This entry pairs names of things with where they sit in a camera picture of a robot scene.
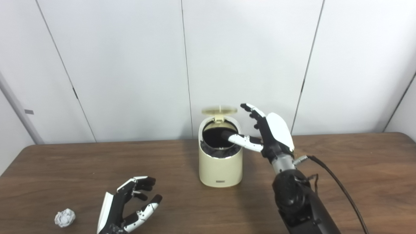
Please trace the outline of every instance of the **open lid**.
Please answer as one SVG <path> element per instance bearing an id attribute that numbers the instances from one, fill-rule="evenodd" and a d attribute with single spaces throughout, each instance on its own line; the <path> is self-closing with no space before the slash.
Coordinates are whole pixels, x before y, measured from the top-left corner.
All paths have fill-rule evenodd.
<path id="1" fill-rule="evenodd" d="M 237 113 L 237 108 L 225 105 L 202 109 L 202 114 L 214 116 L 215 123 L 222 123 L 224 122 L 224 115 L 232 115 L 235 113 Z"/>

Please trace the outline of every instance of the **panel seam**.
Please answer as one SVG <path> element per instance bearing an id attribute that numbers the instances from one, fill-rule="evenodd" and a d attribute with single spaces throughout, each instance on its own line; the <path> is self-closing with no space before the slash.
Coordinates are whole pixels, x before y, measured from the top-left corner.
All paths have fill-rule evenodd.
<path id="1" fill-rule="evenodd" d="M 188 71 L 188 54 L 186 51 L 186 38 L 185 38 L 185 21 L 183 20 L 183 4 L 181 0 L 181 12 L 182 12 L 182 29 L 183 29 L 183 44 L 185 46 L 185 62 L 186 62 L 186 78 L 188 81 L 188 98 L 189 98 L 189 113 L 191 115 L 191 131 L 193 139 L 193 123 L 192 123 L 192 106 L 191 106 L 191 89 L 189 87 L 189 71 Z"/>
<path id="2" fill-rule="evenodd" d="M 409 90 L 410 86 L 412 85 L 412 83 L 413 83 L 413 81 L 414 81 L 415 77 L 416 77 L 416 72 L 415 72 L 415 74 L 413 75 L 413 78 L 410 80 L 409 85 L 407 85 L 406 90 L 404 91 L 404 93 L 403 93 L 403 95 L 401 96 L 401 98 L 400 98 L 399 102 L 397 103 L 397 106 L 396 106 L 396 108 L 394 109 L 393 113 L 391 114 L 391 116 L 390 116 L 389 120 L 387 121 L 387 124 L 386 124 L 386 126 L 384 127 L 383 132 L 385 132 L 385 131 L 386 131 L 387 126 L 390 124 L 391 119 L 393 118 L 394 114 L 396 113 L 397 109 L 399 108 L 399 106 L 400 106 L 401 102 L 403 101 L 404 96 L 406 95 L 407 91 Z"/>
<path id="3" fill-rule="evenodd" d="M 305 70 L 305 75 L 303 77 L 302 87 L 300 88 L 299 99 L 297 101 L 295 116 L 293 117 L 293 123 L 292 123 L 292 128 L 290 130 L 290 134 L 293 133 L 293 128 L 295 127 L 295 121 L 296 121 L 296 117 L 297 117 L 297 112 L 299 110 L 299 104 L 300 104 L 300 100 L 302 98 L 303 87 L 305 86 L 306 76 L 308 74 L 309 64 L 310 64 L 311 57 L 312 57 L 312 52 L 313 52 L 313 49 L 314 49 L 314 46 L 315 46 L 315 39 L 316 39 L 316 35 L 318 33 L 319 23 L 321 22 L 322 12 L 324 10 L 324 4 L 325 4 L 325 0 L 322 0 L 321 11 L 319 12 L 318 22 L 316 24 L 315 34 L 314 34 L 314 37 L 313 37 L 313 40 L 312 40 L 312 46 L 311 46 L 311 51 L 309 53 L 308 63 L 306 64 L 306 70 Z"/>
<path id="4" fill-rule="evenodd" d="M 35 0 L 35 2 L 36 2 L 36 5 L 37 5 L 37 8 L 39 9 L 39 12 L 40 12 L 40 14 L 42 16 L 43 22 L 46 25 L 46 28 L 47 28 L 48 33 L 49 33 L 49 36 L 51 37 L 52 42 L 53 42 L 53 44 L 55 46 L 56 52 L 58 53 L 59 59 L 61 60 L 62 66 L 64 67 L 65 73 L 67 74 L 67 77 L 68 77 L 68 80 L 69 80 L 69 82 L 71 84 L 71 87 L 72 87 L 73 90 L 75 90 L 74 85 L 73 85 L 72 80 L 71 80 L 71 77 L 69 76 L 67 67 L 64 64 L 64 61 L 63 61 L 62 56 L 61 56 L 61 53 L 59 52 L 58 46 L 56 45 L 56 42 L 55 42 L 55 39 L 52 36 L 51 30 L 49 29 L 49 25 L 46 22 L 46 19 L 45 19 L 45 16 L 43 15 L 42 9 L 40 8 L 39 2 L 38 2 L 38 0 Z M 94 138 L 94 141 L 97 142 L 97 139 L 95 138 L 94 132 L 92 131 L 91 125 L 90 125 L 90 123 L 88 121 L 87 115 L 85 114 L 84 108 L 82 107 L 81 101 L 79 100 L 78 97 L 77 97 L 77 100 L 78 100 L 79 106 L 81 107 L 81 111 L 84 114 L 84 118 L 87 121 L 89 130 L 91 131 L 91 134 L 92 134 L 92 137 Z"/>

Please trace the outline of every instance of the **crumpled paper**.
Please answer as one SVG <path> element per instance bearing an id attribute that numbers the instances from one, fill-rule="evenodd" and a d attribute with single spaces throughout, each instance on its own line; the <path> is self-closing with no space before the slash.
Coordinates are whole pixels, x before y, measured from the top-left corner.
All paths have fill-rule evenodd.
<path id="1" fill-rule="evenodd" d="M 58 212 L 55 216 L 55 224 L 59 227 L 67 227 L 75 220 L 75 212 L 71 209 Z"/>

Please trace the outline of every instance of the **trash can lid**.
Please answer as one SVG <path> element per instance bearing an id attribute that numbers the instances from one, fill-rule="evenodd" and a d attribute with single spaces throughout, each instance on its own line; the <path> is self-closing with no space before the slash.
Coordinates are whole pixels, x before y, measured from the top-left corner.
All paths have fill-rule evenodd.
<path id="1" fill-rule="evenodd" d="M 234 113 L 237 113 L 237 108 L 226 105 L 219 105 L 202 109 L 202 114 L 204 115 L 232 115 Z"/>

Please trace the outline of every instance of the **metal connector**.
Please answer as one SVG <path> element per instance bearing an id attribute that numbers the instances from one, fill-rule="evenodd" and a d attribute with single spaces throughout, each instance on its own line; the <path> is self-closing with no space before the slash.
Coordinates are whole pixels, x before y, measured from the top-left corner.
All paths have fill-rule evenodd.
<path id="1" fill-rule="evenodd" d="M 308 159 L 308 156 L 306 156 L 306 155 L 300 156 L 295 161 L 293 161 L 293 164 L 295 166 L 297 166 L 297 165 L 301 164 L 302 162 L 306 161 L 307 159 Z"/>

